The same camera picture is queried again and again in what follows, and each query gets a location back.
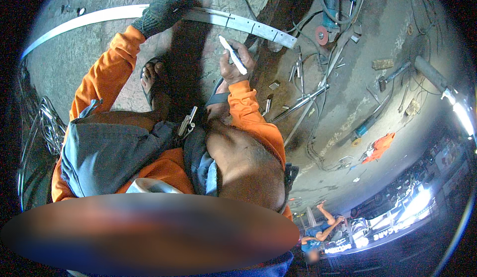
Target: bare hand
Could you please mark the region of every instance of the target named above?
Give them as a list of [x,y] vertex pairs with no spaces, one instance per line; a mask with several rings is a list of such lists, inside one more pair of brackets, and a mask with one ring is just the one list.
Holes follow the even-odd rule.
[[230,52],[228,50],[224,50],[223,55],[220,57],[220,75],[228,84],[234,84],[248,80],[250,77],[250,72],[255,68],[255,61],[250,56],[246,46],[233,39],[229,39],[227,42],[229,42],[233,49],[238,50],[239,58],[247,69],[247,74],[242,75],[234,64],[229,64]]

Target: black work glove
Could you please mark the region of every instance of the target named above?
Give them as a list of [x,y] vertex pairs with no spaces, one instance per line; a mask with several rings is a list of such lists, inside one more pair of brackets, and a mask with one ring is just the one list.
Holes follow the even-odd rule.
[[192,7],[192,0],[154,0],[131,25],[147,39],[172,27]]

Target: curved metal bar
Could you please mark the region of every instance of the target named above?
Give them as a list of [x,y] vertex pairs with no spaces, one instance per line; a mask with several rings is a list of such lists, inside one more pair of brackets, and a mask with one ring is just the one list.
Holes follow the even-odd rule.
[[[63,23],[56,28],[48,31],[43,36],[39,37],[33,42],[21,55],[23,59],[29,52],[35,49],[43,42],[51,38],[79,28],[88,24],[95,24],[104,21],[138,18],[141,17],[143,10],[149,7],[149,4],[120,6],[114,8],[103,9],[91,13],[87,13],[80,17],[74,18],[66,23]],[[282,32],[276,28],[268,25],[255,22],[254,20],[244,18],[228,12],[212,10],[207,8],[193,7],[185,16],[184,19],[189,21],[196,21],[208,24],[215,24],[238,31],[243,31],[261,38],[276,42],[285,47],[292,48],[295,46],[296,38]]]

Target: hand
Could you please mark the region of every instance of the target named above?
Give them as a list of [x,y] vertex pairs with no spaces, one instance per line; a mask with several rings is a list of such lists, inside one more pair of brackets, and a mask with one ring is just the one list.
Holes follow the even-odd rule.
[[172,27],[192,7],[192,0],[154,0],[131,25],[147,39]]
[[247,69],[247,74],[242,75],[234,64],[229,64],[230,52],[228,50],[224,50],[223,55],[220,57],[220,75],[228,84],[234,84],[248,80],[250,77],[250,72],[255,68],[255,61],[250,56],[246,46],[233,39],[230,39],[227,42],[229,42],[233,49],[238,50],[239,59]]

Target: orange long-sleeve shirt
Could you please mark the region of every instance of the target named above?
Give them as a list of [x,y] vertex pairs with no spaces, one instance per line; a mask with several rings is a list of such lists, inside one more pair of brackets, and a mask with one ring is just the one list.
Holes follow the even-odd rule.
[[[70,121],[76,119],[91,104],[92,99],[103,100],[103,104],[99,105],[95,112],[110,110],[133,72],[140,51],[139,46],[145,41],[141,32],[132,26],[129,26],[123,34],[116,34],[108,51],[94,63],[76,90],[70,110]],[[230,85],[229,90],[232,125],[253,134],[263,145],[271,149],[285,169],[283,138],[278,128],[267,123],[259,113],[259,104],[255,98],[257,91],[250,89],[248,81]],[[138,177],[162,180],[185,194],[195,194],[185,173],[182,148],[165,151],[158,160],[141,169]],[[125,193],[131,184],[131,181],[127,182],[116,193]],[[51,196],[53,202],[75,198],[67,183],[61,178],[61,157],[53,173]],[[283,215],[292,219],[288,206]]]

